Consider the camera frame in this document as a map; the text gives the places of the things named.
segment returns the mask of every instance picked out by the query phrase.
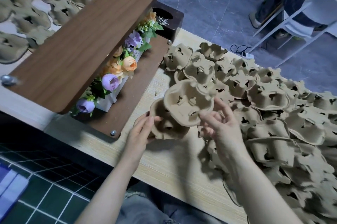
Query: gray tile floor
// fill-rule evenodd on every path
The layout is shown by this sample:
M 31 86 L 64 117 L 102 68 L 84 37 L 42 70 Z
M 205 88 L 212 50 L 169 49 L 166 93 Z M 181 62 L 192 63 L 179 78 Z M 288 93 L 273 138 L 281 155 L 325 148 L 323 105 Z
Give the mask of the gray tile floor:
M 263 33 L 252 37 L 255 29 L 248 14 L 262 0 L 159 0 L 185 14 L 183 29 L 225 48 L 232 44 L 253 46 Z M 257 64 L 273 67 L 284 59 L 300 41 L 291 40 L 280 50 L 282 42 L 268 40 L 267 50 L 255 49 L 252 54 Z M 304 80 L 312 91 L 331 91 L 337 95 L 337 39 L 324 34 L 295 57 L 280 66 L 282 75 L 293 80 Z

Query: purple rose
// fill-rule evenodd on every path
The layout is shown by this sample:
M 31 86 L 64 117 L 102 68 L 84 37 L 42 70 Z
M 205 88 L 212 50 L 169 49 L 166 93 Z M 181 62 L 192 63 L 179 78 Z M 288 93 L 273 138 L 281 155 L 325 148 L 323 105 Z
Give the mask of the purple rose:
M 83 113 L 91 113 L 95 108 L 95 103 L 86 99 L 79 99 L 76 108 Z
M 129 35 L 128 39 L 126 40 L 127 45 L 132 45 L 135 48 L 141 47 L 143 40 L 141 35 L 138 31 L 133 30 L 133 32 Z
M 105 90 L 112 91 L 115 90 L 119 85 L 118 77 L 114 74 L 105 74 L 102 77 L 102 86 Z

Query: round hole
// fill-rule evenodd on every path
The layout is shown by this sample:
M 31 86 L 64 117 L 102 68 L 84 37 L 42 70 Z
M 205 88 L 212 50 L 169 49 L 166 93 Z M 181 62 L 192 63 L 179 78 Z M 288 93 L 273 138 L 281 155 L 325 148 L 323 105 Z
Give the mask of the round hole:
M 157 16 L 160 16 L 160 17 L 163 17 L 164 19 L 169 19 L 169 20 L 173 19 L 173 15 L 171 15 L 170 12 L 167 12 L 164 9 L 153 8 L 152 10 L 157 13 Z

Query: forearm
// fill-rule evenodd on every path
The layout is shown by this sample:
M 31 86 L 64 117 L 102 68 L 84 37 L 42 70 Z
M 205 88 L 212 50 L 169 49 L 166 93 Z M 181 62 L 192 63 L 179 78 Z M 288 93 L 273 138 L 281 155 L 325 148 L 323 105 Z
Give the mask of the forearm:
M 224 159 L 251 224 L 303 224 L 248 153 Z
M 122 158 L 103 182 L 76 224 L 112 224 L 120 212 L 124 194 L 137 164 Z

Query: human hand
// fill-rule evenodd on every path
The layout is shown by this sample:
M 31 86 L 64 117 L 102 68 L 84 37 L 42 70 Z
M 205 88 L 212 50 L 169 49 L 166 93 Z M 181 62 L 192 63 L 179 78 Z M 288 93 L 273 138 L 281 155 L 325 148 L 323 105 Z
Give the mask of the human hand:
M 124 152 L 122 154 L 121 161 L 124 160 L 131 163 L 135 168 L 134 171 L 136 171 L 138 167 L 146 145 L 154 140 L 154 138 L 149 138 L 154 121 L 162 120 L 161 117 L 148 115 L 149 112 L 146 112 L 136 119 L 126 139 Z
M 240 125 L 231 108 L 221 99 L 214 98 L 214 107 L 222 111 L 201 112 L 203 131 L 215 142 L 220 159 L 248 154 L 242 139 Z

